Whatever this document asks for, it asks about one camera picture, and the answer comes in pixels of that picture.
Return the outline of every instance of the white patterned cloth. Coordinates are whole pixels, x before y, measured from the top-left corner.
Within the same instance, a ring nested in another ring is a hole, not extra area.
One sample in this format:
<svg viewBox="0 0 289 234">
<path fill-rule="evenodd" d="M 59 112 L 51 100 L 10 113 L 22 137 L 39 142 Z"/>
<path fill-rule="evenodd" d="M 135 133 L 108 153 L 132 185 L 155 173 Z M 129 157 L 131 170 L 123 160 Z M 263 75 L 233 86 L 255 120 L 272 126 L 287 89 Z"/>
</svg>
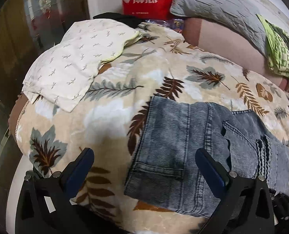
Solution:
<svg viewBox="0 0 289 234">
<path fill-rule="evenodd" d="M 33 103 L 39 95 L 70 112 L 85 95 L 99 68 L 119 57 L 139 31 L 112 19 L 74 23 L 60 44 L 40 55 L 23 81 Z"/>
</svg>

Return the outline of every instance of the folded green garment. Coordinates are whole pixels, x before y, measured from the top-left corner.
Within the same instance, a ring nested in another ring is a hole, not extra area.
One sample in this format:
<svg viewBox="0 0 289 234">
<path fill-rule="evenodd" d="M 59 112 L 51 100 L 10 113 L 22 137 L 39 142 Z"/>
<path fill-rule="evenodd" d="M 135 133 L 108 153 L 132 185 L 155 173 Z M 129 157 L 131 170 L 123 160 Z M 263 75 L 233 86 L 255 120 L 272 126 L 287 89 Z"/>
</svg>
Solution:
<svg viewBox="0 0 289 234">
<path fill-rule="evenodd" d="M 276 74 L 289 78 L 289 35 L 283 29 L 257 15 L 266 35 L 266 51 L 269 68 Z"/>
</svg>

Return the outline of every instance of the gray pillow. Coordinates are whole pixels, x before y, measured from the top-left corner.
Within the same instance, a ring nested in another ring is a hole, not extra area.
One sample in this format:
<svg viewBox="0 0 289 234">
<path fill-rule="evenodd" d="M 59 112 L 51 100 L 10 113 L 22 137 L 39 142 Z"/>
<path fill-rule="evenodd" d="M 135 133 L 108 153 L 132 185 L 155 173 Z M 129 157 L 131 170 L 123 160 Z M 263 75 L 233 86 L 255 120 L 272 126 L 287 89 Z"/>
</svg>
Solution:
<svg viewBox="0 0 289 234">
<path fill-rule="evenodd" d="M 256 16 L 260 12 L 248 0 L 173 0 L 170 12 L 180 17 L 208 18 L 228 26 L 266 56 L 266 33 Z"/>
</svg>

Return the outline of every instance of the leaf-patterned blanket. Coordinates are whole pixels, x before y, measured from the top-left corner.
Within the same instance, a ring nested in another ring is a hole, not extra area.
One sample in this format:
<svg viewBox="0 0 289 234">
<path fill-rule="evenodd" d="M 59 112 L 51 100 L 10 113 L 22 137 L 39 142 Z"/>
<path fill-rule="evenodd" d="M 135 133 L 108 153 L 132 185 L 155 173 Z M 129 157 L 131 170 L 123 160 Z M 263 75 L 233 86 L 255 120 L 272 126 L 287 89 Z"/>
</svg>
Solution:
<svg viewBox="0 0 289 234">
<path fill-rule="evenodd" d="M 203 219 L 123 195 L 150 96 L 252 109 L 289 147 L 289 94 L 263 76 L 184 42 L 181 34 L 143 24 L 144 37 L 94 79 L 71 113 L 45 98 L 27 103 L 16 128 L 22 152 L 44 175 L 63 171 L 85 147 L 95 162 L 74 201 L 130 232 L 193 232 Z"/>
</svg>

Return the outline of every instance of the bed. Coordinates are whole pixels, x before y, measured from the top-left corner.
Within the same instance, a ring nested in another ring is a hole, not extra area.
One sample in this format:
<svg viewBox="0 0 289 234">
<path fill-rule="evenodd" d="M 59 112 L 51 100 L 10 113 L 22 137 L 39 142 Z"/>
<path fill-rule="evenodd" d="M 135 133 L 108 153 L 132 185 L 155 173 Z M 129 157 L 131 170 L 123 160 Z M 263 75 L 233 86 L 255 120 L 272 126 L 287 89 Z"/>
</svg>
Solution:
<svg viewBox="0 0 289 234">
<path fill-rule="evenodd" d="M 10 131 L 44 176 L 62 171 L 84 148 L 92 148 L 95 163 L 73 201 L 102 218 L 133 233 L 194 233 L 204 218 L 124 195 L 150 97 L 252 109 L 289 148 L 289 80 L 269 71 L 266 57 L 251 42 L 212 20 L 187 19 L 182 35 L 150 23 L 142 23 L 140 31 L 143 38 L 99 69 L 72 112 L 41 96 L 31 103 L 21 94 Z M 47 165 L 35 161 L 36 149 L 45 148 L 55 152 Z"/>
</svg>

